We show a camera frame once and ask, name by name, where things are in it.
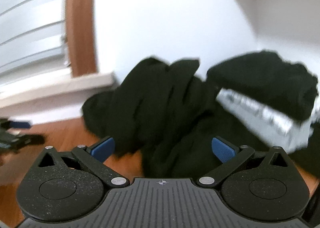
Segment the silver screw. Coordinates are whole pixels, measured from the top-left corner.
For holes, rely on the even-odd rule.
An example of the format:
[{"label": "silver screw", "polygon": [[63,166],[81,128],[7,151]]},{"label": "silver screw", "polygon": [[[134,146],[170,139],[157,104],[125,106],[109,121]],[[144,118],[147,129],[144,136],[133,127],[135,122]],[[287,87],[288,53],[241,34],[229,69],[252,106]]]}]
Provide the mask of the silver screw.
[{"label": "silver screw", "polygon": [[127,182],[127,180],[123,177],[115,177],[111,180],[111,183],[114,185],[123,185]]},{"label": "silver screw", "polygon": [[211,185],[214,183],[214,178],[210,176],[203,176],[202,178],[199,179],[199,182],[204,185]]}]

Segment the white window sill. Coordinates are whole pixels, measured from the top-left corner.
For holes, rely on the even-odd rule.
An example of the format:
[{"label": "white window sill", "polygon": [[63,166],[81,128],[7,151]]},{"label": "white window sill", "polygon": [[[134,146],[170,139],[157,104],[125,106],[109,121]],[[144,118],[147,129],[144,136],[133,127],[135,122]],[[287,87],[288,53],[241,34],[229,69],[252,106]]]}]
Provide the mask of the white window sill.
[{"label": "white window sill", "polygon": [[70,69],[37,75],[0,87],[0,109],[50,96],[112,86],[112,73],[71,78]]}]

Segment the gray ribbed plate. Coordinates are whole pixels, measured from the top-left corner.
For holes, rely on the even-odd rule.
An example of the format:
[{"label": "gray ribbed plate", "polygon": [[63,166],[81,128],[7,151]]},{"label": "gray ribbed plate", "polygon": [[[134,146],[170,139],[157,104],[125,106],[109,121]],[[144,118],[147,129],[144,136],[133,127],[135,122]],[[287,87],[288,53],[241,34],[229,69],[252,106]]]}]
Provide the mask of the gray ribbed plate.
[{"label": "gray ribbed plate", "polygon": [[259,223],[229,210],[212,189],[190,179],[136,178],[126,188],[112,189],[104,202],[81,219],[59,224],[25,220],[19,228],[307,228],[301,220]]}]

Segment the brown wooden trim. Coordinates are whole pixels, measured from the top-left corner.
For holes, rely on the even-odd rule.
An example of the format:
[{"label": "brown wooden trim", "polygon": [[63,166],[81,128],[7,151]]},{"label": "brown wooden trim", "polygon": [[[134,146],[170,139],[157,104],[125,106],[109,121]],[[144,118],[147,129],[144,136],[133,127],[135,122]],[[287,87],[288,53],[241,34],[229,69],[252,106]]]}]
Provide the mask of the brown wooden trim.
[{"label": "brown wooden trim", "polygon": [[93,0],[66,0],[66,31],[73,76],[96,73]]}]

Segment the white wall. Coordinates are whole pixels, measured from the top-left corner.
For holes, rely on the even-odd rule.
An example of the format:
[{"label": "white wall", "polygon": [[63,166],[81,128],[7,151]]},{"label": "white wall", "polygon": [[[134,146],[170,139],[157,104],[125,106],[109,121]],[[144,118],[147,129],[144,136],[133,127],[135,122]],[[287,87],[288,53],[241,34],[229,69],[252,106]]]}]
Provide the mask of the white wall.
[{"label": "white wall", "polygon": [[95,0],[99,71],[120,81],[152,54],[201,59],[198,73],[256,49],[255,0]]},{"label": "white wall", "polygon": [[257,0],[258,49],[302,61],[320,77],[320,0]]}]

